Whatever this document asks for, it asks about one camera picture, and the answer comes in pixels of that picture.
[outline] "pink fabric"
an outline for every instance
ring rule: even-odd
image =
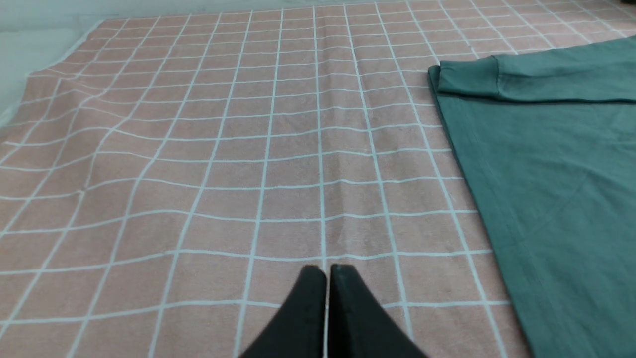
[[[233,357],[334,262],[432,358],[529,356],[425,71],[634,19],[447,0],[104,22],[3,132],[0,356]]]

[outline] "green cloth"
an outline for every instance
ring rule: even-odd
[[[636,37],[429,80],[534,355],[636,357]]]

